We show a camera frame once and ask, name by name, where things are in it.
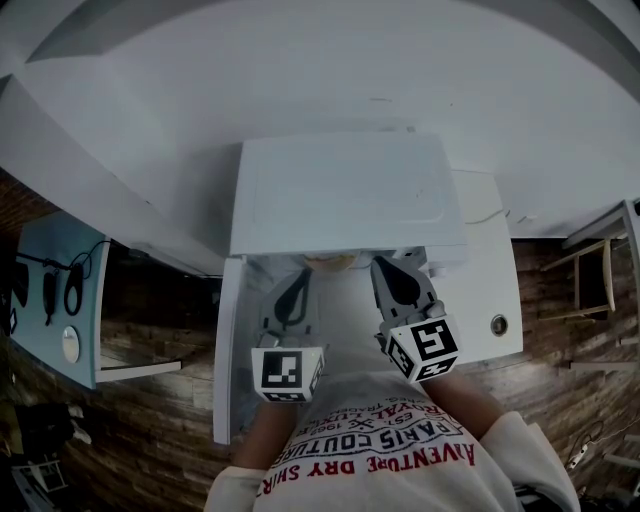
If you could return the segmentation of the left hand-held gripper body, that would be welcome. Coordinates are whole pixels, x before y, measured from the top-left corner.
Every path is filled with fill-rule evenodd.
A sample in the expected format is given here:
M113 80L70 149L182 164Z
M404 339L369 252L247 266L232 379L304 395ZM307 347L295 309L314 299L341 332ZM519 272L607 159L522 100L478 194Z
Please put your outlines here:
M255 392L266 402L311 402L323 374L323 347L273 332L261 334L251 349Z

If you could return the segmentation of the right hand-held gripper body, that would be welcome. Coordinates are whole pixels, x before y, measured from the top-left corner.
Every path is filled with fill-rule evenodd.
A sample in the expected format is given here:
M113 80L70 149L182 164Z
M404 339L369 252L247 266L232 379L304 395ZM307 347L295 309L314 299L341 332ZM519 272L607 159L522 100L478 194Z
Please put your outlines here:
M406 326L385 321L376 338L382 352L411 384L449 373L461 354L458 326L447 313Z

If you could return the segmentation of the person's right hand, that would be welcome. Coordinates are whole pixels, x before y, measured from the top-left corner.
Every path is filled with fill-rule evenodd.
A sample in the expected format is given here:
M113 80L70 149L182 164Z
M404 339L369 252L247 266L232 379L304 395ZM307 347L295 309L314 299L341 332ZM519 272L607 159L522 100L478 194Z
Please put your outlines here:
M425 308L420 311L416 310L407 315L406 317L400 319L397 323L397 326L406 326L412 324L418 324L431 319L438 319L444 317L446 315L446 309L444 302L441 300L436 300L430 304L428 304Z

